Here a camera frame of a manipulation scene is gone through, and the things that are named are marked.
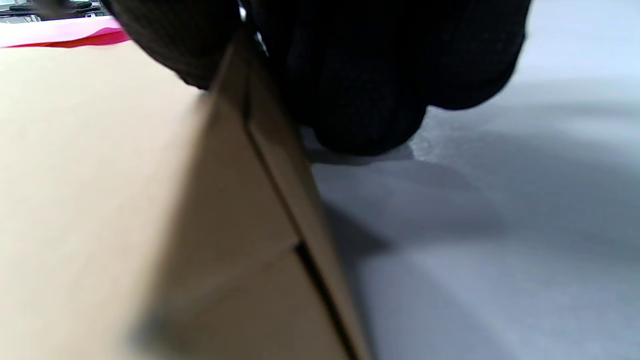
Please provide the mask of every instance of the pink paper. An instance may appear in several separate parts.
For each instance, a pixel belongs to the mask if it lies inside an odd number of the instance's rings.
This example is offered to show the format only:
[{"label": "pink paper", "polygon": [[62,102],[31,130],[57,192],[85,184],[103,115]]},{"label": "pink paper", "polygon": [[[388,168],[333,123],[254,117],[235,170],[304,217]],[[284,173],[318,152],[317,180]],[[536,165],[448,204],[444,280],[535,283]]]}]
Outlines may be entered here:
[{"label": "pink paper", "polygon": [[77,40],[103,29],[120,29],[110,16],[80,19],[0,24],[0,47]]}]

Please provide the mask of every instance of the red object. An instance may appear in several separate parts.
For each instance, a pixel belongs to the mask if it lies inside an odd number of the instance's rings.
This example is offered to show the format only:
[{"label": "red object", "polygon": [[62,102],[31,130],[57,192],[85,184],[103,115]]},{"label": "red object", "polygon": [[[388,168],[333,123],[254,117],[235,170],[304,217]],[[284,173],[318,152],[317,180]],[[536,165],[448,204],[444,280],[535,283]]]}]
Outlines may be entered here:
[{"label": "red object", "polygon": [[88,37],[77,40],[60,41],[60,42],[42,42],[39,44],[25,44],[11,47],[79,47],[79,46],[97,46],[97,45],[113,45],[130,40],[122,29],[104,28],[89,35]]}]

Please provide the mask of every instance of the gloved hand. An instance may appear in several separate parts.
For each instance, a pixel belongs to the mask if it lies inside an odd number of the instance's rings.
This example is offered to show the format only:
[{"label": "gloved hand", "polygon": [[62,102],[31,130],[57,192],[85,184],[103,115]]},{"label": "gloved hand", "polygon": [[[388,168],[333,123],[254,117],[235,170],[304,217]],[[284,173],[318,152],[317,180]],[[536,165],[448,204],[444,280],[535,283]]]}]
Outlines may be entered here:
[{"label": "gloved hand", "polygon": [[[295,121],[327,148],[377,155],[429,105],[465,109],[511,77],[531,0],[249,0]],[[206,89],[242,26],[236,0],[107,0],[131,38]]]}]

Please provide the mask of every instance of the gray table surface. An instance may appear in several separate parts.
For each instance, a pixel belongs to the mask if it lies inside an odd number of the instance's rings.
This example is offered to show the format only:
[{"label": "gray table surface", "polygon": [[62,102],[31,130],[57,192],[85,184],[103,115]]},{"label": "gray table surface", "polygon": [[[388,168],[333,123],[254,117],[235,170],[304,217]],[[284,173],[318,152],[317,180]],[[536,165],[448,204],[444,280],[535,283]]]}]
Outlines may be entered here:
[{"label": "gray table surface", "polygon": [[640,359],[638,19],[537,0],[496,98],[383,158],[312,153],[379,360]]}]

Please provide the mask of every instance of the cardboard box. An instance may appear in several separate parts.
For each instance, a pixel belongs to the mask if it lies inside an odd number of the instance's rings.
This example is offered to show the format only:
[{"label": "cardboard box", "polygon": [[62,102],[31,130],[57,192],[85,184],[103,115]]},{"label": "cardboard box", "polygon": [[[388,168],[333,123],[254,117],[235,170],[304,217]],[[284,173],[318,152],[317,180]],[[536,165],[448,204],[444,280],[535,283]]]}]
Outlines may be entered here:
[{"label": "cardboard box", "polygon": [[244,39],[210,94],[131,43],[1,50],[22,76],[3,71],[0,358],[369,359]]}]

